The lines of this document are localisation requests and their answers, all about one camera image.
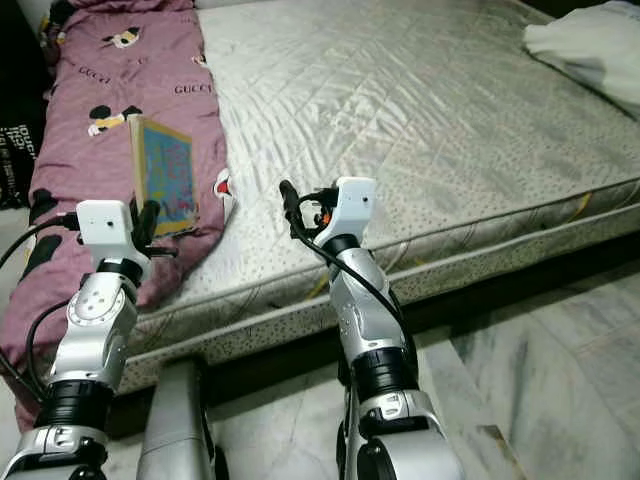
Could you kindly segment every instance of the black wire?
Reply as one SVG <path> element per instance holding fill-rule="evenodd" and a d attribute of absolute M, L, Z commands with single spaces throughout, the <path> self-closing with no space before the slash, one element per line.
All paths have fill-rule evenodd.
<path fill-rule="evenodd" d="M 396 309 L 400 312 L 400 317 L 402 320 L 398 322 L 400 324 L 400 330 L 402 330 L 402 334 L 404 335 L 405 340 L 407 341 L 407 352 L 409 354 L 409 361 L 413 365 L 415 369 L 416 375 L 418 374 L 418 349 L 416 348 L 416 342 L 413 338 L 413 335 L 407 329 L 407 325 L 404 323 L 404 315 L 402 314 L 402 309 L 400 308 L 400 302 L 398 301 L 398 297 L 393 290 L 389 289 L 389 296 L 391 300 L 393 300 L 393 304 L 396 306 Z"/>
<path fill-rule="evenodd" d="M 40 314 L 36 321 L 31 324 L 31 327 L 29 327 L 29 333 L 27 334 L 27 341 L 25 343 L 25 350 L 27 352 L 27 372 L 29 373 L 29 378 L 31 379 L 33 387 L 38 391 L 38 394 L 41 398 L 44 398 L 46 387 L 42 383 L 42 380 L 40 380 L 38 372 L 35 368 L 36 361 L 33 355 L 33 342 L 36 338 L 36 331 L 38 330 L 38 327 L 40 326 L 42 321 L 47 318 L 48 315 L 67 305 L 70 300 L 71 298 L 67 298 L 65 301 L 56 303 L 54 306 L 47 308 Z"/>
<path fill-rule="evenodd" d="M 0 258 L 0 268 L 2 268 L 5 263 L 7 263 L 7 260 L 9 259 L 9 257 L 11 257 L 11 255 L 18 249 L 18 247 L 20 247 L 20 245 L 22 245 L 32 235 L 38 233 L 40 230 L 44 230 L 45 228 L 48 228 L 54 225 L 61 225 L 62 221 L 63 221 L 62 217 L 53 217 L 45 222 L 42 222 L 40 225 L 36 225 L 32 229 L 27 230 L 25 233 L 23 233 L 20 237 L 18 237 L 18 239 L 15 242 L 13 242 L 13 244 L 7 249 L 6 252 L 4 252 L 2 257 Z M 33 385 L 31 385 L 31 383 L 27 381 L 24 375 L 18 372 L 18 370 L 13 365 L 11 365 L 11 362 L 9 361 L 5 353 L 2 351 L 2 349 L 0 349 L 0 363 L 9 372 L 9 374 L 11 374 L 13 378 L 15 378 L 15 380 L 20 385 L 26 388 L 27 391 L 31 395 L 33 395 L 33 397 L 36 399 L 38 403 L 42 402 L 42 398 L 38 394 L 37 387 L 34 387 Z"/>
<path fill-rule="evenodd" d="M 362 275 L 360 275 L 358 272 L 352 269 L 349 265 L 347 265 L 340 259 L 336 258 L 335 255 L 325 252 L 322 248 L 318 247 L 315 243 L 313 243 L 311 240 L 305 237 L 304 230 L 295 221 L 290 223 L 294 233 L 297 235 L 300 241 L 304 243 L 305 246 L 309 247 L 311 250 L 313 250 L 322 258 L 324 258 L 327 262 L 333 263 L 340 270 L 344 271 L 345 273 L 348 273 L 355 280 L 357 280 L 358 283 L 360 283 L 360 285 L 362 285 L 371 295 L 373 295 L 375 299 L 378 300 L 382 304 L 382 306 L 389 311 L 389 313 L 393 316 L 393 318 L 395 318 L 396 321 L 402 326 L 402 323 L 403 323 L 402 312 L 400 311 L 399 308 L 398 309 L 394 308 L 394 306 L 389 302 L 389 300 L 387 300 L 386 297 L 382 295 L 382 293 L 380 293 L 380 290 L 378 290 L 376 287 L 371 285 L 371 283 L 369 283 L 369 281 L 366 278 L 364 278 Z"/>
<path fill-rule="evenodd" d="M 13 252 L 15 252 L 18 249 L 18 247 L 22 245 L 25 242 L 25 240 L 27 240 L 29 237 L 38 233 L 40 230 L 44 230 L 45 228 L 52 227 L 54 225 L 62 225 L 62 222 L 63 222 L 63 217 L 53 217 L 45 222 L 42 222 L 40 225 L 36 225 L 32 229 L 27 230 L 25 233 L 20 235 L 20 237 L 18 237 L 18 239 L 15 242 L 13 242 L 13 244 L 9 247 L 9 249 L 6 252 L 4 252 L 4 255 L 2 255 L 2 258 L 0 258 L 0 268 L 4 266 L 7 260 L 9 260 L 9 257 L 13 255 Z"/>

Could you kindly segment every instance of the book cover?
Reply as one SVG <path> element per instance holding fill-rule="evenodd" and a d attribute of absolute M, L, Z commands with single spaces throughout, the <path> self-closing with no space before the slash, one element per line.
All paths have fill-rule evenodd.
<path fill-rule="evenodd" d="M 193 228 L 198 214 L 191 156 L 191 137 L 142 115 L 129 119 L 136 205 L 160 204 L 155 236 Z"/>

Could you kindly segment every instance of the black bag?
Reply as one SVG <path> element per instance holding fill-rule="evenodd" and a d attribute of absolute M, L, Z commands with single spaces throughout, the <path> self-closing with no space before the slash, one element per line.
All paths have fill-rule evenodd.
<path fill-rule="evenodd" d="M 25 99 L 25 103 L 30 114 L 14 121 L 0 119 L 0 209 L 29 205 L 27 194 L 42 143 L 44 108 L 39 102 Z"/>
<path fill-rule="evenodd" d="M 0 0 L 0 209 L 28 206 L 44 132 L 42 51 L 15 0 Z"/>

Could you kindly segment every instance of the white cloth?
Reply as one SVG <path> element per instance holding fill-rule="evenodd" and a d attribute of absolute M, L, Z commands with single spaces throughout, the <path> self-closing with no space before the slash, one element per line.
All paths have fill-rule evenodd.
<path fill-rule="evenodd" d="M 228 7 L 230 5 L 239 5 L 241 3 L 252 3 L 258 0 L 195 0 L 195 6 L 199 9 Z"/>
<path fill-rule="evenodd" d="M 524 43 L 537 59 L 607 96 L 640 119 L 640 7 L 612 1 L 548 25 L 529 25 Z"/>

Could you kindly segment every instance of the quilted mattress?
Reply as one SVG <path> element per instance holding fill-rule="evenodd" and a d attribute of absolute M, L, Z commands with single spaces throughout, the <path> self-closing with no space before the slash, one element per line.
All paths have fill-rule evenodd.
<path fill-rule="evenodd" d="M 638 124 L 521 47 L 507 0 L 275 0 L 199 12 L 236 210 L 140 319 L 123 391 L 171 357 L 212 363 L 335 324 L 325 268 L 278 182 L 378 179 L 365 243 L 403 302 L 636 230 Z"/>

